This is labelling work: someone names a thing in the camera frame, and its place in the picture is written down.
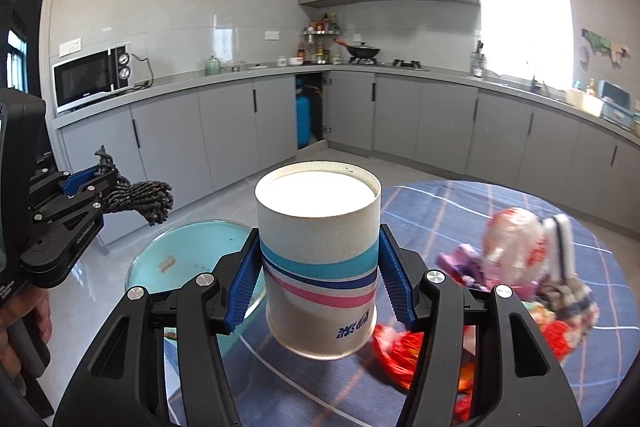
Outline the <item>person's left hand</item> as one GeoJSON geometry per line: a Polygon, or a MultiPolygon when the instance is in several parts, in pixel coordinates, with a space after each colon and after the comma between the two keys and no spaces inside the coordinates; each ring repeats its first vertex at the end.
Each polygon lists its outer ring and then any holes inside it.
{"type": "Polygon", "coordinates": [[[13,384],[22,369],[36,377],[43,373],[51,335],[47,289],[27,285],[1,307],[1,366],[13,384]]]}

